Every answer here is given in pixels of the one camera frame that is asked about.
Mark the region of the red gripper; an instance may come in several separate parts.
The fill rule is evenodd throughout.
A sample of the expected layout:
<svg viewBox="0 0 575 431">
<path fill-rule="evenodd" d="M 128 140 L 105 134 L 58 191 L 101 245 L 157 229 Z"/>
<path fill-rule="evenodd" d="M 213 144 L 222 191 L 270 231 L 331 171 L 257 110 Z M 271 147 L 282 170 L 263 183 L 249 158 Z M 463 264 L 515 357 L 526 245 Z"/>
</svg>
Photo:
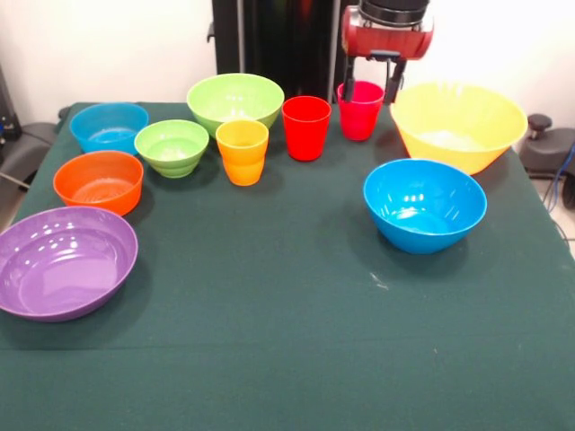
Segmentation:
<svg viewBox="0 0 575 431">
<path fill-rule="evenodd" d="M 430 13 L 426 13 L 422 21 L 415 25 L 390 27 L 364 18 L 357 5 L 347 6 L 341 18 L 341 45 L 347 55 L 341 98 L 353 98 L 356 57 L 369 57 L 372 51 L 393 51 L 403 59 L 392 59 L 394 70 L 387 77 L 385 104 L 395 103 L 402 86 L 406 60 L 420 59 L 426 54 L 434 30 L 434 19 Z"/>
</svg>

